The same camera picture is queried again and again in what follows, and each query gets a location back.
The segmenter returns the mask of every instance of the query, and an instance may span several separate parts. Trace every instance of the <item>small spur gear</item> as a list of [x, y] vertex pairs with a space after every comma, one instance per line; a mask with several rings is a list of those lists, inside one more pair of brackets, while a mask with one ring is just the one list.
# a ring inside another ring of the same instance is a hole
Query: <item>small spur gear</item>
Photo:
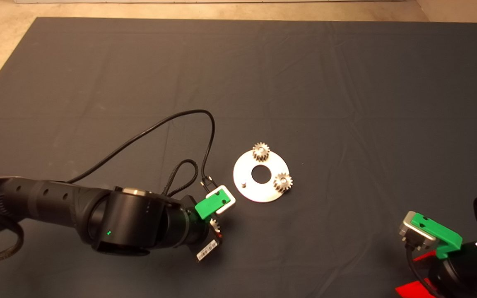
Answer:
[[278, 174], [273, 181], [273, 186], [277, 191], [281, 193], [290, 189], [292, 187], [292, 184], [292, 177], [290, 177], [290, 175], [286, 173]]
[[218, 224], [218, 222], [215, 219], [211, 219], [209, 221], [209, 223], [211, 224], [211, 226], [212, 226], [212, 228], [214, 229], [215, 232], [220, 233], [220, 225]]
[[270, 147], [265, 143], [257, 143], [253, 146], [253, 158], [257, 161], [265, 161], [268, 159], [268, 155], [270, 154]]

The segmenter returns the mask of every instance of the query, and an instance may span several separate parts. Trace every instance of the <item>barcode label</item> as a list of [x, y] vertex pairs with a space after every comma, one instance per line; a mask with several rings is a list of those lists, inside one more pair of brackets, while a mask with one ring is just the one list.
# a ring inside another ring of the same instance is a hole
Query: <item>barcode label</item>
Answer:
[[196, 258], [201, 261], [208, 253], [210, 253], [218, 243], [213, 239], [204, 249], [202, 249], [197, 255]]

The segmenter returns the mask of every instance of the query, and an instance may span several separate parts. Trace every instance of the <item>circular metal plate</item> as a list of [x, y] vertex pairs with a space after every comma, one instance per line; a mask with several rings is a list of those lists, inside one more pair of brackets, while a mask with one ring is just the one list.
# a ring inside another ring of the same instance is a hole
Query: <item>circular metal plate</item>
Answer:
[[[258, 183], [251, 175], [256, 166], [266, 166], [270, 170], [271, 178], [267, 183]], [[253, 151], [247, 151], [235, 163], [233, 168], [233, 181], [236, 188], [246, 198], [254, 202], [272, 202], [277, 200], [282, 193], [273, 186], [273, 180], [280, 173], [290, 174], [286, 162], [274, 153], [270, 152], [267, 160], [257, 161], [253, 158]]]

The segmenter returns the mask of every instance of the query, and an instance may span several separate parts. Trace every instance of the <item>beige floor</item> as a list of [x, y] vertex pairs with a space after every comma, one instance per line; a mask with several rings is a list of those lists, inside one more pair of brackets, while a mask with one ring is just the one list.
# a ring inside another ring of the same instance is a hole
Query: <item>beige floor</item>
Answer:
[[477, 0], [244, 4], [15, 4], [0, 0], [0, 69], [36, 17], [477, 22]]

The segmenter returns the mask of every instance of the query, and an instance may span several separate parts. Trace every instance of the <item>metal plate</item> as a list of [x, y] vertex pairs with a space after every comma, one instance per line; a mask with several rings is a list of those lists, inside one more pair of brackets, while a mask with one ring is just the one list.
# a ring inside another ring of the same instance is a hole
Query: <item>metal plate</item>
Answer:
[[[251, 171], [256, 166], [266, 166], [270, 170], [271, 178], [267, 183], [258, 183], [253, 179]], [[290, 174], [290, 171], [279, 155], [271, 151], [267, 160], [257, 161], [253, 158], [253, 151], [250, 150], [236, 161], [233, 168], [233, 181], [236, 188], [246, 198], [254, 202], [272, 202], [282, 195], [273, 187], [273, 180], [280, 173]]]

